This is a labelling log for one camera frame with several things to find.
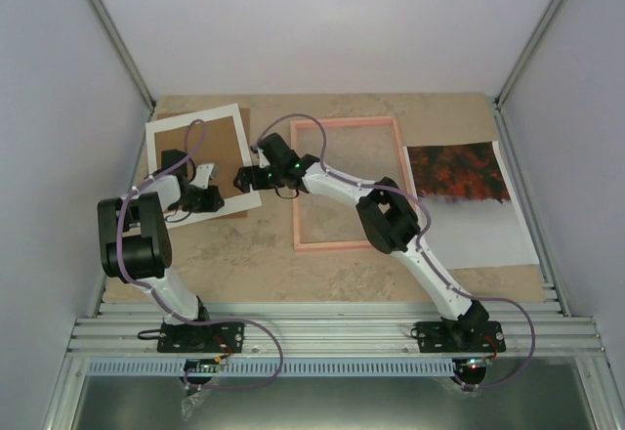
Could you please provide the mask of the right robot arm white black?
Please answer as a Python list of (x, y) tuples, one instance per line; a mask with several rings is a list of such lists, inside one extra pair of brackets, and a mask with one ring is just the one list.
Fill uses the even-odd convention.
[(236, 188), (245, 194), (287, 188), (354, 208), (368, 242), (397, 259), (430, 295), (451, 345), (470, 351), (480, 344), (488, 312), (432, 253), (410, 195), (394, 180), (358, 179), (326, 165), (321, 157), (299, 156), (276, 133), (261, 139), (255, 153), (259, 163), (238, 169)]

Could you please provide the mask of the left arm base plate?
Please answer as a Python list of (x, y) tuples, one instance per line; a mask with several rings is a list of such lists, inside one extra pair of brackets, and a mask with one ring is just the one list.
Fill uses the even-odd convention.
[(208, 326), (164, 323), (160, 328), (156, 350), (159, 353), (239, 353), (243, 346), (244, 331), (242, 322)]

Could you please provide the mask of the photo print red black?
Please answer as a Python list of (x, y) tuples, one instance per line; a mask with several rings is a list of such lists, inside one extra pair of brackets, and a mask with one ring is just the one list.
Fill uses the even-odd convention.
[(539, 263), (497, 141), (405, 151), (432, 218), (426, 242), (446, 269)]

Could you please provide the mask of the pink picture frame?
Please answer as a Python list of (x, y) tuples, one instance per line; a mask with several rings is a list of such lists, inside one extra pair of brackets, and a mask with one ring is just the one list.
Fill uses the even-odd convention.
[[(332, 170), (351, 179), (393, 179), (415, 195), (397, 119), (387, 116), (334, 117), (319, 129), (307, 119), (290, 123), (291, 148), (322, 156)], [(294, 248), (298, 252), (368, 248), (354, 207), (327, 196), (302, 194), (293, 201)]]

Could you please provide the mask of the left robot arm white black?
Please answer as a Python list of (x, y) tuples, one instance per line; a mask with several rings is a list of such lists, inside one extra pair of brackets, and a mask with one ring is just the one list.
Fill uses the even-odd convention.
[(163, 156), (166, 168), (148, 175), (127, 194), (98, 203), (101, 264), (108, 277), (133, 285), (152, 299), (165, 323), (182, 324), (181, 340), (192, 351), (202, 351), (213, 342), (214, 328), (201, 300), (172, 270), (166, 213), (215, 213), (225, 200), (211, 183), (214, 163), (196, 164), (181, 150), (167, 150)]

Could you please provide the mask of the brown backing board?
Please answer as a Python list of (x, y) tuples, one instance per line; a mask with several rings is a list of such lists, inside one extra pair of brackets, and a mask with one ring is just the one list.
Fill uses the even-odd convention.
[[(250, 109), (247, 107), (240, 107), (239, 113), (241, 116), (242, 127), (246, 137), (246, 144), (250, 137)], [(243, 158), (238, 143), (237, 133), (234, 125), (234, 119), (231, 116), (216, 119), (206, 124), (206, 136), (203, 140), (201, 149), (191, 157), (196, 165), (202, 163), (215, 163), (216, 164), (216, 176), (215, 179), (210, 182), (212, 186), (219, 188), (220, 194), (225, 202), (234, 202), (234, 198), (239, 195), (244, 195), (238, 189), (236, 189), (232, 183), (238, 169), (243, 166)], [(184, 151), (184, 136), (187, 130), (188, 124), (182, 127), (154, 132), (154, 151), (149, 154), (155, 156), (155, 169), (168, 167), (172, 163), (161, 163), (161, 154), (163, 151), (179, 150)], [(201, 137), (202, 130), (194, 126), (190, 136), (188, 148), (191, 150), (197, 143), (199, 137)], [(224, 206), (219, 212), (208, 213), (202, 215), (216, 215), (217, 219), (236, 219), (245, 218), (248, 213), (247, 210), (233, 212), (226, 214), (227, 207)]]

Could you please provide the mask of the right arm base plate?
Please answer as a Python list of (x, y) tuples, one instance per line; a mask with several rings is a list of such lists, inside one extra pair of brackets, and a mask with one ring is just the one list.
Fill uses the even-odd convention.
[(410, 336), (421, 353), (499, 353), (507, 350), (500, 322), (464, 329), (456, 322), (416, 322)]

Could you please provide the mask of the white mat board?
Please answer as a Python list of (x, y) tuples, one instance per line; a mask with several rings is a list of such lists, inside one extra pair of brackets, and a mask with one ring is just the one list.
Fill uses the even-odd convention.
[[(184, 147), (185, 150), (189, 150), (189, 136), (194, 128), (194, 126), (199, 126), (202, 130), (201, 137), (197, 140), (197, 144), (200, 144), (202, 147), (203, 140), (206, 136), (206, 123), (221, 119), (223, 117), (231, 116), (234, 119), (234, 125), (237, 133), (238, 143), (240, 145), (242, 158), (243, 158), (243, 166), (249, 166), (252, 164), (249, 144), (246, 144), (246, 137), (244, 134), (244, 130), (242, 127), (241, 116), (239, 113), (239, 106), (237, 104), (232, 104), (223, 107), (215, 107), (210, 109), (205, 109), (202, 111), (196, 111), (191, 113), (185, 113), (175, 116), (170, 116), (162, 119), (157, 119), (155, 121), (149, 122), (146, 124), (146, 157), (147, 157), (147, 170), (152, 173), (156, 171), (154, 170), (155, 166), (155, 156), (154, 154), (149, 154), (154, 151), (154, 132), (167, 131), (182, 127), (183, 125), (188, 124), (187, 130), (184, 136)], [(243, 193), (244, 195), (236, 196), (233, 200), (234, 202), (225, 202), (227, 207), (226, 214), (231, 214), (233, 212), (247, 210), (247, 212), (253, 208), (258, 208), (262, 205), (260, 194), (257, 192)], [(208, 213), (199, 213), (199, 214), (191, 214), (186, 215), (180, 211), (171, 210), (168, 213), (169, 221), (167, 222), (167, 226), (170, 229), (179, 228), (184, 225), (189, 225), (193, 223), (199, 223), (211, 219), (217, 219), (216, 215), (202, 215)]]

